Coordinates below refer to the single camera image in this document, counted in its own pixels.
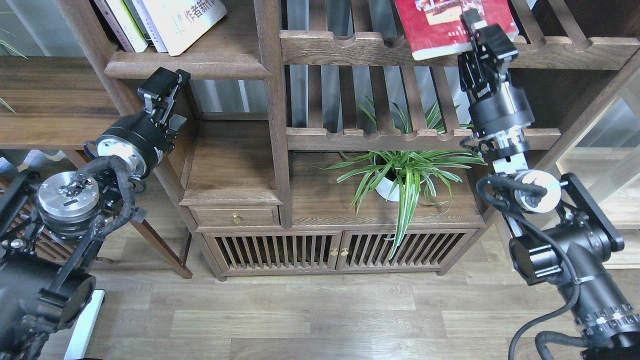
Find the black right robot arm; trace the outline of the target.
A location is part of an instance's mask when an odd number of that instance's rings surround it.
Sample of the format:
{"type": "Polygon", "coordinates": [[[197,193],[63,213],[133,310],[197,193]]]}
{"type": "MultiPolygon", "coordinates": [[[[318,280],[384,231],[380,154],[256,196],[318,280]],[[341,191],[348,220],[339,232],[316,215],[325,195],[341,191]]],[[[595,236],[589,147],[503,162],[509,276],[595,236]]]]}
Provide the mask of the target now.
{"type": "Polygon", "coordinates": [[[547,346],[553,343],[580,347],[584,360],[637,360],[639,314],[603,265],[624,249],[624,239],[574,174],[557,178],[528,166],[530,146],[522,131],[534,116],[508,70],[518,50],[498,23],[487,23],[474,7],[461,19],[470,48],[458,56],[458,69],[473,123],[473,134],[461,146],[493,167],[478,180],[477,194],[507,223],[514,269],[530,286],[556,286],[566,302],[519,328],[508,358],[514,359],[527,330],[571,312],[579,335],[539,332],[534,342],[540,358],[553,358],[547,346]]]}

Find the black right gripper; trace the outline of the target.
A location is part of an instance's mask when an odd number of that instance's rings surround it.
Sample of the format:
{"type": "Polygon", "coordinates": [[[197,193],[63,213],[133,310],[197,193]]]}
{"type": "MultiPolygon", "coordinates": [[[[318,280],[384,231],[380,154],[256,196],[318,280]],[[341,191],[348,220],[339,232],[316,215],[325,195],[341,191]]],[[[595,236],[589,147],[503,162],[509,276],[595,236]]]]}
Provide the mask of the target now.
{"type": "Polygon", "coordinates": [[[461,89],[470,99],[469,113],[478,139],[505,136],[535,119],[525,92],[511,82],[509,65],[518,50],[500,25],[487,25],[477,8],[461,15],[471,50],[458,56],[461,89]]]}

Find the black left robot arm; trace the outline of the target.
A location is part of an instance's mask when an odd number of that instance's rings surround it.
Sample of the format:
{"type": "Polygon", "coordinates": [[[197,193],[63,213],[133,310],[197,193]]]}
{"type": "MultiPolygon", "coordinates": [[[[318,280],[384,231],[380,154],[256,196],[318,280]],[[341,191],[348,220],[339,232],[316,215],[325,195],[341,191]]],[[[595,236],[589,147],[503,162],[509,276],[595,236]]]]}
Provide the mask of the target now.
{"type": "Polygon", "coordinates": [[[137,90],[143,105],[108,127],[78,170],[19,174],[1,196],[1,358],[36,360],[52,334],[89,305],[89,268],[106,237],[146,211],[135,196],[175,148],[186,117],[175,95],[189,72],[158,68],[137,90]]]}

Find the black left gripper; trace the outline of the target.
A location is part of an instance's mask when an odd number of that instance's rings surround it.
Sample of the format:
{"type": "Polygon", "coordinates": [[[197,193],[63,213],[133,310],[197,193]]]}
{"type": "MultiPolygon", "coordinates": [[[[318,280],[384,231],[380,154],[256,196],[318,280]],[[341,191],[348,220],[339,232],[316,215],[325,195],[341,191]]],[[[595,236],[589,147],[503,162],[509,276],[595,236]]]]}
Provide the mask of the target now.
{"type": "Polygon", "coordinates": [[[175,146],[174,140],[187,118],[173,112],[174,96],[192,74],[178,69],[159,67],[138,89],[144,106],[136,114],[122,116],[96,141],[83,144],[89,159],[121,157],[130,175],[144,179],[160,164],[175,146]]]}

